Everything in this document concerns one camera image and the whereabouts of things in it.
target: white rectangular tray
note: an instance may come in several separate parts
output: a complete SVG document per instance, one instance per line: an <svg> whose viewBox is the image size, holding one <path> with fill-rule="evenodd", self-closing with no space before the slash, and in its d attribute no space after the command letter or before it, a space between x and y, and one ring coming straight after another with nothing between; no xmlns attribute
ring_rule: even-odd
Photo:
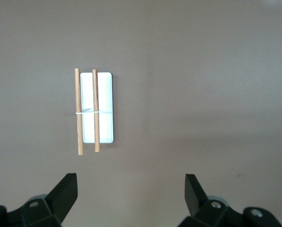
<svg viewBox="0 0 282 227"><path fill-rule="evenodd" d="M94 100L93 100L93 74L84 72L81 78L81 105L83 142L95 143L94 133ZM113 123L113 83L112 74L109 72L98 73L99 96L99 130L100 143L112 143L114 141Z"/></svg>

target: chopstick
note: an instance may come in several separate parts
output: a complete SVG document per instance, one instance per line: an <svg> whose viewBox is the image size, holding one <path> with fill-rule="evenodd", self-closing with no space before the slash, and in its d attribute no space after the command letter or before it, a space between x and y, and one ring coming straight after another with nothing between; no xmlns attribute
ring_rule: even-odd
<svg viewBox="0 0 282 227"><path fill-rule="evenodd" d="M75 69L75 94L76 94L76 112L81 113L81 83L80 69ZM77 116L77 136L78 136L78 155L83 155L83 130L82 130L82 115Z"/></svg>
<svg viewBox="0 0 282 227"><path fill-rule="evenodd" d="M100 151L99 134L99 95L98 95L98 70L93 70L93 97L94 97L94 129L95 129L95 152Z"/></svg>

